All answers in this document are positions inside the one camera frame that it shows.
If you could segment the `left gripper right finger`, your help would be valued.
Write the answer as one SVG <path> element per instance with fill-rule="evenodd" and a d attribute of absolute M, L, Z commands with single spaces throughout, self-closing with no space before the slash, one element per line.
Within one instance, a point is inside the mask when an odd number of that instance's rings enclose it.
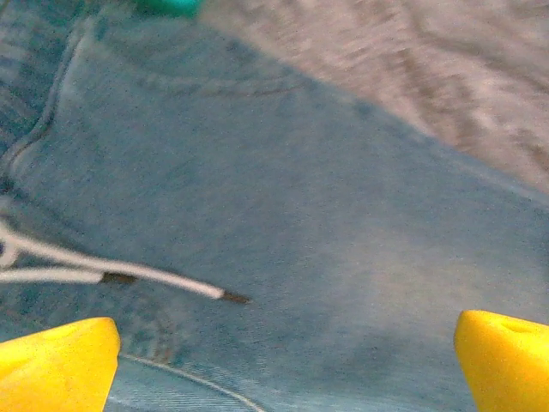
<path fill-rule="evenodd" d="M 463 311 L 454 348 L 478 411 L 547 412 L 547 325 Z"/>

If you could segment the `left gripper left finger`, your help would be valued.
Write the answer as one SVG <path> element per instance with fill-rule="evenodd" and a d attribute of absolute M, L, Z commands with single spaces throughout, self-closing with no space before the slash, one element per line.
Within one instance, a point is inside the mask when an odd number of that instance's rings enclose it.
<path fill-rule="evenodd" d="M 1 410 L 103 410 L 120 346 L 111 318 L 88 318 L 2 342 Z"/>

